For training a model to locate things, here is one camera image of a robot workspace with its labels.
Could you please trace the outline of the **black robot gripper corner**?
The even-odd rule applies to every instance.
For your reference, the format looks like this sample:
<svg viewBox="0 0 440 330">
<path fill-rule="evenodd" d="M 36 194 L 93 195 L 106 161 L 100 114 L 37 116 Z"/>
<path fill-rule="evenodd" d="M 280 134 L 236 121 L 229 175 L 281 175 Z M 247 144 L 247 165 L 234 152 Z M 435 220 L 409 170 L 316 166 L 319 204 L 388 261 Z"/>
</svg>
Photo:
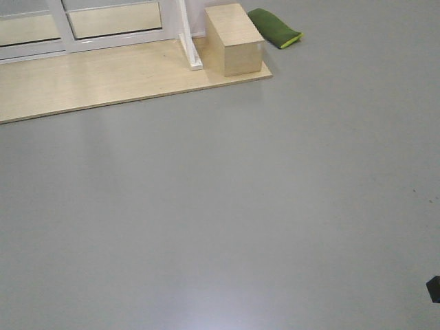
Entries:
<svg viewBox="0 0 440 330">
<path fill-rule="evenodd" d="M 427 283 L 426 288 L 433 303 L 440 303 L 440 275 L 433 276 Z"/>
</svg>

